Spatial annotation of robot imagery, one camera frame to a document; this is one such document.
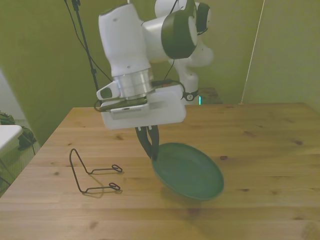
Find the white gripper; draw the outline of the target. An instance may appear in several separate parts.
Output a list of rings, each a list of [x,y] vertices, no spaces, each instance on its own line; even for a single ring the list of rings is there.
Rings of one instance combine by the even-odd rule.
[[[173,85],[156,89],[146,96],[146,103],[116,107],[101,114],[108,129],[135,128],[138,140],[147,156],[156,160],[159,153],[160,135],[157,125],[180,123],[186,117],[182,102],[182,87]]]

